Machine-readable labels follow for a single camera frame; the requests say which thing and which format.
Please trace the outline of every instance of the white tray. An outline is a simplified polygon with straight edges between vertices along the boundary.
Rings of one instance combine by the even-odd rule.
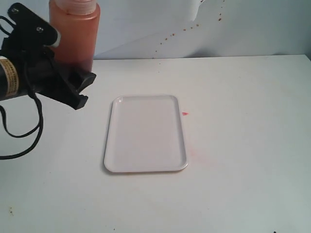
[[[177,98],[170,95],[116,98],[104,165],[111,172],[184,169],[188,162]]]

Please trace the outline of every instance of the white backdrop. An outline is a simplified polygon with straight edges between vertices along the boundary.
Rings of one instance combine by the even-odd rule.
[[[20,2],[48,19],[48,1]],[[311,54],[310,0],[206,0],[195,21],[200,0],[99,4],[99,59]]]

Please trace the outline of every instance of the orange bottle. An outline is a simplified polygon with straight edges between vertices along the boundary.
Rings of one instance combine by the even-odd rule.
[[[61,34],[55,60],[92,70],[100,8],[96,0],[50,0],[50,24]]]

